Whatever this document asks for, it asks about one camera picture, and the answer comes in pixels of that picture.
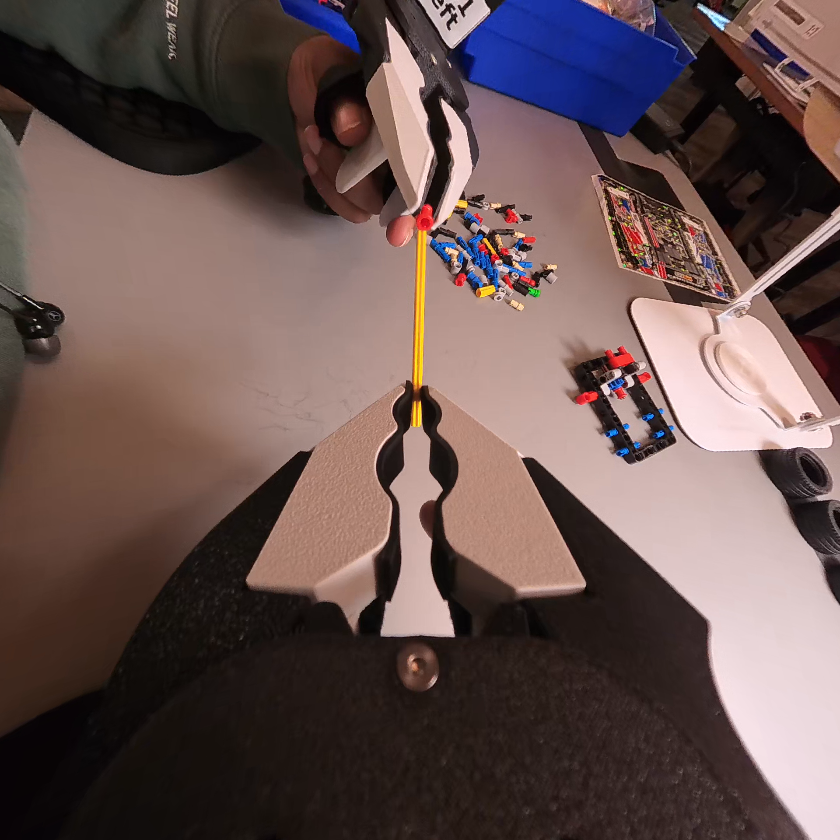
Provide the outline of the black lego frame assembly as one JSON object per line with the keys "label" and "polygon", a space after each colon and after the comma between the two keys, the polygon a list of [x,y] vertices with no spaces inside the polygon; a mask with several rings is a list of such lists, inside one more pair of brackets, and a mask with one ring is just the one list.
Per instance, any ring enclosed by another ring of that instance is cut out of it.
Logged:
{"label": "black lego frame assembly", "polygon": [[[615,457],[635,465],[676,445],[674,426],[646,387],[652,380],[646,361],[634,358],[626,347],[605,350],[599,357],[580,362],[572,375],[579,388],[575,404],[593,410]],[[615,405],[623,401],[632,403],[639,420],[646,425],[646,435],[640,440],[616,412]]]}

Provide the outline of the white box-shaped device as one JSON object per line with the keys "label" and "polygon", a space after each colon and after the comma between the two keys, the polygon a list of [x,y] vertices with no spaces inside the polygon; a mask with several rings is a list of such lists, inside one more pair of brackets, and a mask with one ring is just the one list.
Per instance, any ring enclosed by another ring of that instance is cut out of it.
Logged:
{"label": "white box-shaped device", "polygon": [[724,33],[760,54],[772,78],[802,102],[821,85],[839,94],[839,2],[747,2]]}

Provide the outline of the person's left hand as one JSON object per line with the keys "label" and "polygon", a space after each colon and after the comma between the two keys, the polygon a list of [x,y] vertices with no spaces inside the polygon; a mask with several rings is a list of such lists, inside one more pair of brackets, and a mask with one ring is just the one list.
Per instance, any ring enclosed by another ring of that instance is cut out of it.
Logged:
{"label": "person's left hand", "polygon": [[287,71],[287,93],[303,166],[321,198],[342,218],[362,224],[383,209],[382,179],[375,173],[341,194],[336,177],[347,152],[344,147],[361,145],[373,127],[366,100],[345,98],[335,102],[331,112],[332,131],[337,143],[325,140],[314,118],[314,106],[321,78],[333,67],[348,67],[354,53],[328,35],[317,35],[293,52]]}

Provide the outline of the white book stand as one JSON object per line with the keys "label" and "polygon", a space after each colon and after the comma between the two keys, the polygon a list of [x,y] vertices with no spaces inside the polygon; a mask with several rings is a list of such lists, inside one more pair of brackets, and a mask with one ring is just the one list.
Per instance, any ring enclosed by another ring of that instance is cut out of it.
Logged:
{"label": "white book stand", "polygon": [[822,413],[753,300],[838,232],[839,210],[724,309],[636,298],[629,313],[679,428],[712,452],[826,449]]}

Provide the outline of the person's left forearm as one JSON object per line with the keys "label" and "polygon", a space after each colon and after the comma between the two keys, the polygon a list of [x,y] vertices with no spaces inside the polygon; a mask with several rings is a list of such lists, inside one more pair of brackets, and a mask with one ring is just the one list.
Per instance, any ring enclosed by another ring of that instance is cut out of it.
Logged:
{"label": "person's left forearm", "polygon": [[2,33],[112,88],[202,111],[218,126],[298,154],[291,69],[345,45],[271,1],[2,1]]}

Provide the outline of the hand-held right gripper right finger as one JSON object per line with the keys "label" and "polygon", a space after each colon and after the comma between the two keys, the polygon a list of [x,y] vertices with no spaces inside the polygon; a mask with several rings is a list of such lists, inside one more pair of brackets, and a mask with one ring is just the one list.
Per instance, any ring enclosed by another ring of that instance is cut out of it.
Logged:
{"label": "hand-held right gripper right finger", "polygon": [[586,583],[519,452],[439,390],[421,391],[434,503],[432,571],[456,634],[503,606],[578,595]]}

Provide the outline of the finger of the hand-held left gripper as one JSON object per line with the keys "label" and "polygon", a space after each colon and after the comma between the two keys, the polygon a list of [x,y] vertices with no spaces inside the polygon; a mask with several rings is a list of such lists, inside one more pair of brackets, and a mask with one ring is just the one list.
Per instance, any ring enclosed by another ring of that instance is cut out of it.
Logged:
{"label": "finger of the hand-held left gripper", "polygon": [[435,116],[424,106],[425,78],[411,50],[390,19],[384,27],[385,56],[366,88],[374,126],[364,143],[364,174],[387,162],[405,211],[415,214],[429,204]]}
{"label": "finger of the hand-held left gripper", "polygon": [[441,105],[433,120],[435,167],[429,186],[429,204],[440,227],[453,213],[478,162],[479,150],[472,122],[466,112]]}

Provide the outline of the pile of small lego pieces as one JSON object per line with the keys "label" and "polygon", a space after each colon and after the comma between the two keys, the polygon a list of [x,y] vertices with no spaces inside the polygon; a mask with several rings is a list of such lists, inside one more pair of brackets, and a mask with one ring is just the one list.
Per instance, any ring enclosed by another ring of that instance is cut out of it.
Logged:
{"label": "pile of small lego pieces", "polygon": [[447,222],[427,236],[427,248],[454,287],[520,312],[525,301],[540,299],[559,279],[557,263],[533,254],[538,243],[529,229],[533,219],[515,203],[463,194]]}

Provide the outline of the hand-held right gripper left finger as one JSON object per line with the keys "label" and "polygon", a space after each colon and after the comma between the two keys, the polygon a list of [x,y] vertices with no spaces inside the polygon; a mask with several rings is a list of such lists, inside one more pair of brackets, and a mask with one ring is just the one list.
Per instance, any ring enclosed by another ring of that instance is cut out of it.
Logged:
{"label": "hand-held right gripper left finger", "polygon": [[399,385],[310,452],[246,577],[250,590],[338,606],[356,633],[378,634],[401,569],[400,510],[413,388]]}

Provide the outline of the yellow lego axle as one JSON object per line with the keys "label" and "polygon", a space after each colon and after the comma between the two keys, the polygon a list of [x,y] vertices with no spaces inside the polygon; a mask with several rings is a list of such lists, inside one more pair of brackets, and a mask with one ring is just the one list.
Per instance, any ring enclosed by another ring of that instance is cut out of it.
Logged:
{"label": "yellow lego axle", "polygon": [[416,229],[415,288],[413,315],[413,401],[411,426],[423,425],[421,390],[424,386],[425,302],[427,277],[427,231]]}

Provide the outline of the clear bags of lego parts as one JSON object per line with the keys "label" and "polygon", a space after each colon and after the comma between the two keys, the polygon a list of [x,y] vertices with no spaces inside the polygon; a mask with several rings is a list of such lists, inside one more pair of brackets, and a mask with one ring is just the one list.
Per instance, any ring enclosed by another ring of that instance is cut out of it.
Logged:
{"label": "clear bags of lego parts", "polygon": [[655,1],[583,1],[646,34],[653,34],[656,24]]}

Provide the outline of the blue plastic bin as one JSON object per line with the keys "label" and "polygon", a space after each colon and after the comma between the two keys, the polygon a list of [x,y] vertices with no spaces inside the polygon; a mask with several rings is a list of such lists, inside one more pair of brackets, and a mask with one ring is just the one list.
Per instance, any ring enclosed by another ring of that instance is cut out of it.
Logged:
{"label": "blue plastic bin", "polygon": [[468,81],[619,137],[696,59],[660,13],[648,34],[578,1],[504,2],[455,57]]}
{"label": "blue plastic bin", "polygon": [[342,1],[279,1],[287,15],[329,35],[355,53],[361,51],[352,27],[344,19]]}

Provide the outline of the colourful sticker sheet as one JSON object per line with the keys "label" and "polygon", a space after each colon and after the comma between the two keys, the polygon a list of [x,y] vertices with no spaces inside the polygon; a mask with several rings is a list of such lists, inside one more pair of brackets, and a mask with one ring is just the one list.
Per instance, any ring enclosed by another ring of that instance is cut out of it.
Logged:
{"label": "colourful sticker sheet", "polygon": [[591,178],[617,264],[723,303],[741,291],[708,225],[604,174]]}

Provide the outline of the brown wooden desk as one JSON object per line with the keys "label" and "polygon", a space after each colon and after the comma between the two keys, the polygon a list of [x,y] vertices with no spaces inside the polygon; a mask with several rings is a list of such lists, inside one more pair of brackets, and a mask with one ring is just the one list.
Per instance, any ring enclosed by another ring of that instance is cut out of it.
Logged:
{"label": "brown wooden desk", "polygon": [[755,92],[777,111],[797,132],[810,152],[839,179],[839,98],[831,88],[816,82],[807,103],[797,100],[792,91],[771,71],[763,55],[746,40],[734,38],[719,25],[714,13],[696,4],[691,17],[708,42],[698,51],[691,65],[694,84],[702,95],[697,105],[681,123],[682,138],[687,140],[717,107],[725,108],[732,119],[742,110],[748,95],[739,87],[744,78]]}

